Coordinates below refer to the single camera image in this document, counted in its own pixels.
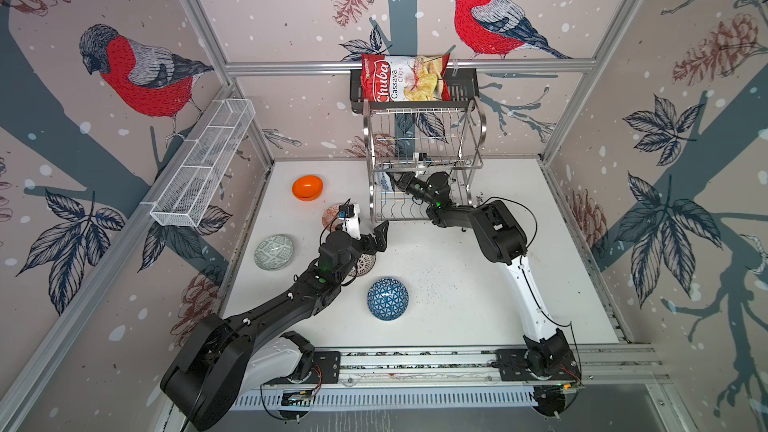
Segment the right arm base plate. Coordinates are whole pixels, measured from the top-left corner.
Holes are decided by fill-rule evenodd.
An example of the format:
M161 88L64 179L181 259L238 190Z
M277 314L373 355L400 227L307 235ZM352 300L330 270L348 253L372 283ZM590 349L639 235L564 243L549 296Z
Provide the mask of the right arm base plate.
M501 348L494 354L493 365L503 382L575 382L581 379L579 363L572 352L567 352L562 360L549 365L526 348Z

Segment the stainless steel dish rack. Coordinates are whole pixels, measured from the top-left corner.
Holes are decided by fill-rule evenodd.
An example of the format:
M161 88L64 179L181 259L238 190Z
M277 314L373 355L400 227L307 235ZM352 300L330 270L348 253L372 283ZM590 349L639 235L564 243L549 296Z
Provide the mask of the stainless steel dish rack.
M487 120L477 96L468 101L363 101L363 133L369 179L369 211L376 222L427 221L425 206L399 191L383 193L376 173L414 172L426 180L450 175L451 199L477 204L471 192L483 167Z

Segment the white brown patterned bowl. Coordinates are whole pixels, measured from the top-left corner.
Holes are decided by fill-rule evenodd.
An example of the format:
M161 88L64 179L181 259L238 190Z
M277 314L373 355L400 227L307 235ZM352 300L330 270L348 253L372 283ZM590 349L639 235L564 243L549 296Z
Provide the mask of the white brown patterned bowl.
M350 277L360 277L369 273L376 263L376 256L372 254L362 254L349 273Z

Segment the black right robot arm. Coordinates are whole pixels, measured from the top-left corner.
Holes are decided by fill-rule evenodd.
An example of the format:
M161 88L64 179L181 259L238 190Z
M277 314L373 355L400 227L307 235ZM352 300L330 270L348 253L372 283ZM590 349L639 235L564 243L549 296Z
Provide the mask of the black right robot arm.
M529 240L501 198L481 205L458 205L451 199L450 177L437 172L422 180L413 172L390 173L399 191L427 205L426 215L440 228L473 231L483 256L499 265L510 283L526 346L524 360L530 373L541 380L558 372L580 381L578 352L571 349L564 325L551 318L533 278L528 257Z

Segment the blue geometric upturned bowl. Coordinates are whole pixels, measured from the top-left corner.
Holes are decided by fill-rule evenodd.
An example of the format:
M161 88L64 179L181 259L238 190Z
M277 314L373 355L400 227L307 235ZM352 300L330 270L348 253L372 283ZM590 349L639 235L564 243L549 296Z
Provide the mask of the blue geometric upturned bowl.
M409 305L409 292L399 280L391 277L381 278L373 283L367 293L367 306L370 313L381 321L393 321L400 318Z

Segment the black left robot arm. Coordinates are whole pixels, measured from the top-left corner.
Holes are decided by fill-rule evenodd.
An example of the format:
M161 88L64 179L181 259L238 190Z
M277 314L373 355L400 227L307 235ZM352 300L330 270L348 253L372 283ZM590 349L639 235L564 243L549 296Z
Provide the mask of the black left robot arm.
M384 252L388 230L385 221L359 238L334 231L285 292L239 315L224 319L213 313L202 319L163 376L161 390L190 424L206 431L229 412L246 378L263 384L289 376L293 371L285 367L253 367L254 354L274 341L300 356L308 354L310 344L288 329L327 308L362 255Z

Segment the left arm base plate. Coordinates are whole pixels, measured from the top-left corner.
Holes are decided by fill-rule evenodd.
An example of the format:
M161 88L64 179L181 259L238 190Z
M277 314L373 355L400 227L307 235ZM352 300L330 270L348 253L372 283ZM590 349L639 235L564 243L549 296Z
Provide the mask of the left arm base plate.
M315 351L304 354L287 376L276 377L267 385L328 385L337 384L341 365L339 351Z

